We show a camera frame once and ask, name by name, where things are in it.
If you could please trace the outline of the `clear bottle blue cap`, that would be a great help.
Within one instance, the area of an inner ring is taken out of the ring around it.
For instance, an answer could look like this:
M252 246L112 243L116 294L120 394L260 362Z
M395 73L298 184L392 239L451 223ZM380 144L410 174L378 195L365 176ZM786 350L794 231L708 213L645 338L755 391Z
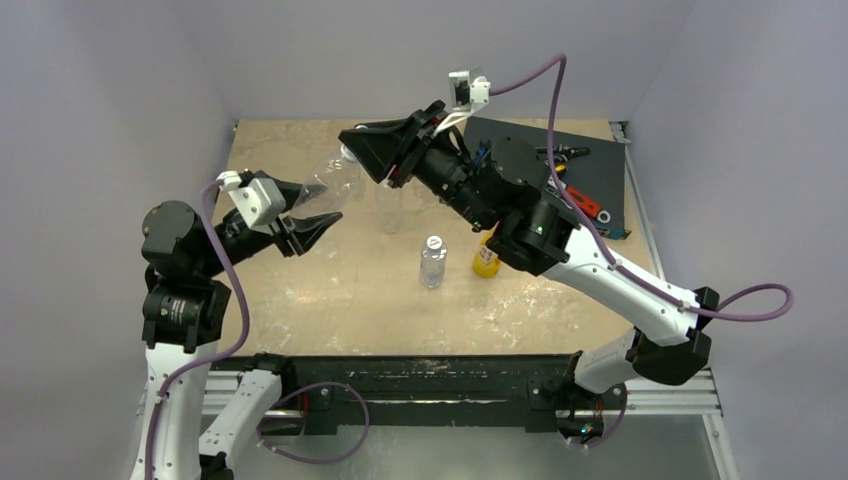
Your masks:
M302 182L290 215L306 219L341 212L353 198L362 176L358 158L344 145L319 161Z

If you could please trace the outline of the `clear bottle QR cap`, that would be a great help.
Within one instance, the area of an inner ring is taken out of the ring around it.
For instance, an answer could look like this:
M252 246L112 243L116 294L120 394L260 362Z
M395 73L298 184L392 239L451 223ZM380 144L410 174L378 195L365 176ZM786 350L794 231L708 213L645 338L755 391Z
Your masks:
M380 187L377 190L377 207L380 211L383 231L386 234L396 234L402 227L405 218L404 191L390 187Z

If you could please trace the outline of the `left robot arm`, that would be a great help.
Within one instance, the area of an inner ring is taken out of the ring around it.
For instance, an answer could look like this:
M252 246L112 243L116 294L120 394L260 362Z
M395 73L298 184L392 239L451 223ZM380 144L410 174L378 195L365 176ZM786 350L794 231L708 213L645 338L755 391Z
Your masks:
M291 363L260 355L213 422L202 422L211 368L228 357L218 347L228 303L249 312L235 265L268 247L303 255L342 217L293 218L302 190L262 171L225 171L202 189L198 208L166 201L145 216L147 379L133 478L230 479L265 413L297 399Z

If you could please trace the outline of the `small clear water bottle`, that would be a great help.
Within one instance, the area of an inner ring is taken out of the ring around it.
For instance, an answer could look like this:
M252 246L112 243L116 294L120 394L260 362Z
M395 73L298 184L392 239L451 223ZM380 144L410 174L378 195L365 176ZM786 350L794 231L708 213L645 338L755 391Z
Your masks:
M441 286L446 270L447 245L438 235L428 236L421 248L419 282L426 288Z

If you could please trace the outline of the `yellow juice bottle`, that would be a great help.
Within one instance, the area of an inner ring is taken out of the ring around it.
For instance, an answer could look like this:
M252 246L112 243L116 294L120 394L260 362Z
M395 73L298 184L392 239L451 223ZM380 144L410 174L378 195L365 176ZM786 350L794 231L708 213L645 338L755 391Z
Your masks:
M497 275L501 261L497 254L488 247L488 241L494 231L487 231L481 238L472 260L472 269L480 277L492 278Z

